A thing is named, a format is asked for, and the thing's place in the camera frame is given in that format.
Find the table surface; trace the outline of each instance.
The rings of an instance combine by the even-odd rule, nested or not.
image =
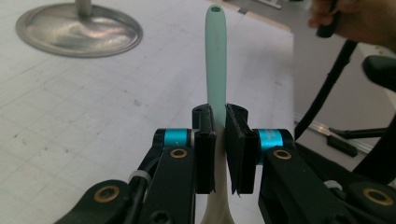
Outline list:
[[[190,128],[206,103],[205,13],[209,1],[93,1],[132,15],[142,42],[98,59],[56,56],[22,42],[15,23],[29,9],[0,7],[0,223],[53,223],[92,185],[127,181],[158,128]],[[249,111],[251,128],[293,130],[293,35],[224,8],[227,101]],[[253,195],[229,197],[235,223],[263,223]],[[205,211],[197,197],[196,219]]]

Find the teal cylindrical joint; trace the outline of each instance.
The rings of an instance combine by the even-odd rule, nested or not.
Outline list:
[[[166,147],[186,147],[187,129],[166,129],[164,145]]]
[[[207,102],[215,124],[225,127],[227,85],[227,28],[221,6],[213,5],[205,18],[205,59]]]
[[[264,163],[264,154],[271,147],[283,147],[282,134],[278,129],[259,129],[261,154],[259,165]]]

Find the black cable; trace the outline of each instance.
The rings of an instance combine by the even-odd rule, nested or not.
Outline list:
[[[324,102],[332,90],[332,86],[340,77],[343,69],[347,64],[349,64],[350,56],[353,53],[353,50],[358,45],[357,42],[352,40],[347,40],[344,46],[342,47],[338,57],[332,66],[332,70],[327,76],[323,86],[321,87],[317,97],[315,98],[312,105],[309,107],[308,111],[305,113],[304,117],[297,124],[294,129],[294,138],[297,140],[303,132],[308,128],[311,124],[312,120],[314,120],[315,116],[318,114],[319,110],[323,107]]]
[[[156,158],[145,167],[145,171],[151,176],[153,176],[159,160],[159,158]],[[147,188],[149,187],[149,183],[147,179],[141,176],[134,176],[130,181],[130,186],[132,188],[132,201],[130,208],[127,211],[126,217],[123,221],[123,224],[136,223],[136,221],[139,219],[140,210],[142,208],[142,204],[146,195]]]

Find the human hand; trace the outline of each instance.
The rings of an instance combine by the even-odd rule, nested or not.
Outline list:
[[[340,12],[335,32],[345,38],[381,45],[396,52],[396,0],[338,0],[329,12],[331,0],[313,0],[308,25],[319,28],[333,22]]]

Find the metal pedestal base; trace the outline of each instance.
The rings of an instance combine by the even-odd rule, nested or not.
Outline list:
[[[82,9],[78,3],[24,13],[17,21],[18,35],[37,49],[84,58],[122,53],[140,42],[143,32],[133,18],[91,1]]]

